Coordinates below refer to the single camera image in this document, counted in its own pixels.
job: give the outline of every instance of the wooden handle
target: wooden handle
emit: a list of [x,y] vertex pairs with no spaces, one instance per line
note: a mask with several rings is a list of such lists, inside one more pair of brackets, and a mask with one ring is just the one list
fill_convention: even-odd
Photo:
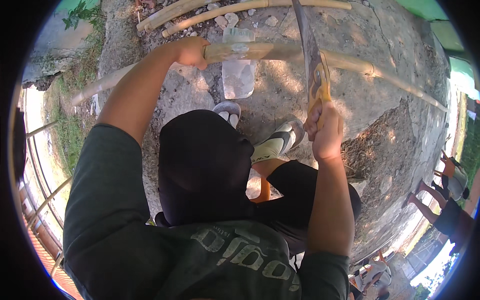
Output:
[[[317,65],[315,70],[313,71],[313,83],[312,86],[309,87],[308,91],[308,113],[310,114],[312,108],[318,101],[321,101],[322,104],[327,101],[332,101],[330,97],[330,71],[328,70],[327,60],[325,57],[325,53],[320,51],[320,57],[322,58],[322,62]],[[320,81],[320,87],[315,92],[315,96],[313,95],[312,89],[314,83],[318,83]],[[324,115],[320,115],[317,121],[317,129],[321,129],[324,126]]]

